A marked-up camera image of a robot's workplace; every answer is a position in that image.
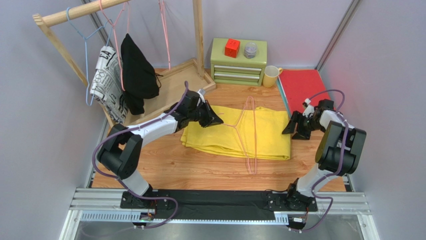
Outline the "yellow trousers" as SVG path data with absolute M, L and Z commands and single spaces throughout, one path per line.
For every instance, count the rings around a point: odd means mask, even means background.
M 286 111 L 257 107 L 254 111 L 213 106 L 223 124 L 201 127 L 191 122 L 180 138 L 185 147 L 236 158 L 286 161 L 291 158 L 291 135 Z

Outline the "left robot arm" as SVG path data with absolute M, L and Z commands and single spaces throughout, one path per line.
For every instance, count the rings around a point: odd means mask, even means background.
M 191 122 L 203 128 L 224 122 L 204 98 L 203 90 L 186 90 L 168 110 L 146 122 L 133 126 L 114 125 L 94 150 L 93 159 L 111 172 L 110 178 L 118 180 L 133 195 L 145 199 L 151 185 L 137 169 L 142 148 L 186 128 Z

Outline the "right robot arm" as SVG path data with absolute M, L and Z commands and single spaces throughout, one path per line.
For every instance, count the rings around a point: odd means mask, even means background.
M 332 100 L 323 99 L 312 106 L 307 98 L 303 107 L 304 112 L 292 113 L 282 134 L 292 135 L 293 140 L 309 140 L 313 131 L 320 130 L 323 137 L 314 167 L 287 188 L 284 202 L 295 211 L 308 209 L 316 200 L 316 193 L 331 180 L 355 172 L 367 137 L 366 131 L 349 124 L 334 109 Z

